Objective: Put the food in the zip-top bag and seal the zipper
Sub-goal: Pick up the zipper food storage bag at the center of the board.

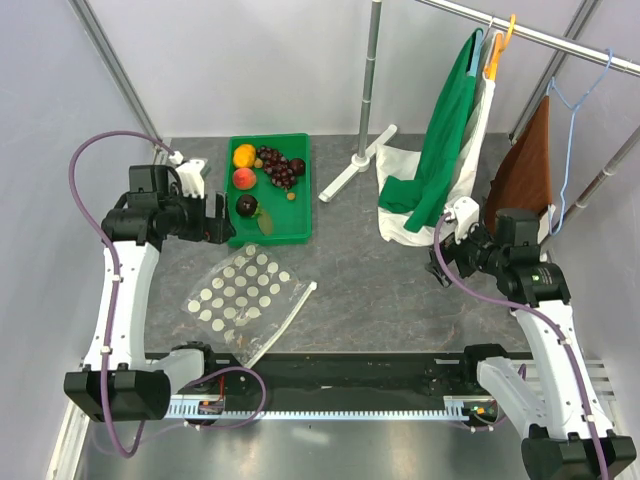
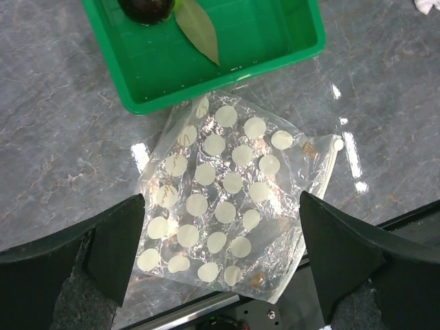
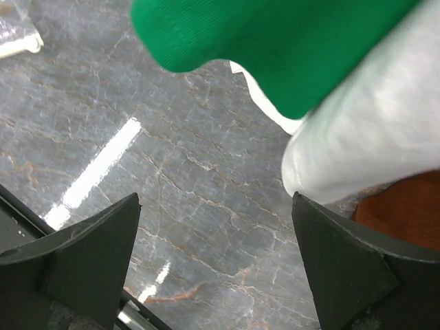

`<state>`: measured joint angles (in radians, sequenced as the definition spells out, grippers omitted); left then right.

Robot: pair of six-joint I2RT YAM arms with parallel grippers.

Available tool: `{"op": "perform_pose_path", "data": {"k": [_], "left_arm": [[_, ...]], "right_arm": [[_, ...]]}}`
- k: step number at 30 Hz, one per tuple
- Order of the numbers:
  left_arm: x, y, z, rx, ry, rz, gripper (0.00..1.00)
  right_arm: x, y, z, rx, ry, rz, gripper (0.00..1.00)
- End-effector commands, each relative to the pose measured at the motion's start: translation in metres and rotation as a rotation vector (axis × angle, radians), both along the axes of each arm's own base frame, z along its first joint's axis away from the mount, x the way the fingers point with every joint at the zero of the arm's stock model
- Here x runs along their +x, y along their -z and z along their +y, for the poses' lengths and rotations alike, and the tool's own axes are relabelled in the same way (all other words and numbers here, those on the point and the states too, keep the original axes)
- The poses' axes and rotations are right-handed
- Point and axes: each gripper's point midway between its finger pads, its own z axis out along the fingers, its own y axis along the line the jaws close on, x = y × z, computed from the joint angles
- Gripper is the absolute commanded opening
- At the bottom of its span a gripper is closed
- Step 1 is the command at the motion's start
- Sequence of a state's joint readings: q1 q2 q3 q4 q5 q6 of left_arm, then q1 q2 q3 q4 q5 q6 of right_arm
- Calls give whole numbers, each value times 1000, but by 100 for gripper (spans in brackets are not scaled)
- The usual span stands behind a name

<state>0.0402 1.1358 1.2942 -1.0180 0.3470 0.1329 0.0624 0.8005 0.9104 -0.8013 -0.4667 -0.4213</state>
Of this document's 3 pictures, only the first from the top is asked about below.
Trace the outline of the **dark purple mangosteen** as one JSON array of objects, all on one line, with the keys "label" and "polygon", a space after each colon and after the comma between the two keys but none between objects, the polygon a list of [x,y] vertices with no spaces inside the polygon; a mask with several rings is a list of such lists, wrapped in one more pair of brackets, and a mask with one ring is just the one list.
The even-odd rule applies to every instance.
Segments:
[{"label": "dark purple mangosteen", "polygon": [[243,194],[238,197],[235,205],[236,213],[242,218],[255,218],[263,214],[263,209],[258,200],[250,195]]}]

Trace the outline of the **red peach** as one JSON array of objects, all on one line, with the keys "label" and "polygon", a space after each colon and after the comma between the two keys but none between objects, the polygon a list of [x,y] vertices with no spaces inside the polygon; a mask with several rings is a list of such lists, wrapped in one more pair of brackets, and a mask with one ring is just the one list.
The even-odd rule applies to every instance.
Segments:
[{"label": "red peach", "polygon": [[236,189],[247,191],[256,185],[257,176],[252,168],[238,168],[233,172],[232,183]]}]

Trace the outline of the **orange yellow fruit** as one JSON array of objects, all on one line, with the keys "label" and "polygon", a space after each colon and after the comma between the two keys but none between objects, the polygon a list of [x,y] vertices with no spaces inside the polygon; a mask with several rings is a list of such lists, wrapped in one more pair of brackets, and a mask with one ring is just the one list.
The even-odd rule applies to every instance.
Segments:
[{"label": "orange yellow fruit", "polygon": [[251,144],[239,145],[233,152],[232,163],[236,169],[252,168],[256,160],[256,148]]}]

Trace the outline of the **dark red grape bunch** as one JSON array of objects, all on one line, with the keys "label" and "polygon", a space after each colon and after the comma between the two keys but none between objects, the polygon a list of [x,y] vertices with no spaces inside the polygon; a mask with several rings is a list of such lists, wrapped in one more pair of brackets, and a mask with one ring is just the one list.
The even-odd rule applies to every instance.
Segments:
[{"label": "dark red grape bunch", "polygon": [[279,150],[260,146],[256,155],[262,162],[263,172],[274,187],[289,191],[296,184],[296,175],[290,168],[289,160]]}]

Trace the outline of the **clear dotted zip bag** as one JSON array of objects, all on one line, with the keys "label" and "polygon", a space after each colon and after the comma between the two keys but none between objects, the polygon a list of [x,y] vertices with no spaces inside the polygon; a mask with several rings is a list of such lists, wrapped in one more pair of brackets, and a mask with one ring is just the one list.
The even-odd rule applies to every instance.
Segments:
[{"label": "clear dotted zip bag", "polygon": [[182,310],[213,344],[225,347],[241,366],[252,368],[316,289],[315,281],[299,279],[273,253],[248,243],[195,283]]}]

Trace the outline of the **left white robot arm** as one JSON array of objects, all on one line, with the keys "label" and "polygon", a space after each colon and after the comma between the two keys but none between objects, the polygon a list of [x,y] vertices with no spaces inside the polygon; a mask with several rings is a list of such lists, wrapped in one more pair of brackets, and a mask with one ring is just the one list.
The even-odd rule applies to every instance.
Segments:
[{"label": "left white robot arm", "polygon": [[94,338],[81,370],[66,374],[65,394],[91,420],[150,421],[164,418],[172,395],[189,385],[208,393],[219,382],[212,350],[187,342],[150,360],[144,329],[151,280],[163,242],[224,244],[236,233],[228,197],[215,195],[207,214],[204,159],[173,168],[140,165],[129,169],[129,189],[100,225],[105,276]]}]

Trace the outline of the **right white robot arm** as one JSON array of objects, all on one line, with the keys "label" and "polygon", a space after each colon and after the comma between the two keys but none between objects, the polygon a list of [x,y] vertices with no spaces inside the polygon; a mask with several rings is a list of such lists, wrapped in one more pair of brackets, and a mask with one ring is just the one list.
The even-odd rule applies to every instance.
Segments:
[{"label": "right white robot arm", "polygon": [[590,380],[575,333],[574,312],[560,267],[541,259],[539,218],[525,209],[497,213],[495,231],[478,222],[479,207],[464,199],[447,208],[434,233],[450,223],[451,242],[436,239],[430,270],[444,285],[463,283],[475,272],[492,276],[501,295],[491,302],[511,310],[525,333],[540,389],[515,371],[498,345],[466,348],[469,362],[458,368],[467,392],[486,390],[521,438],[531,479],[613,479],[637,458],[634,441],[615,433]]}]

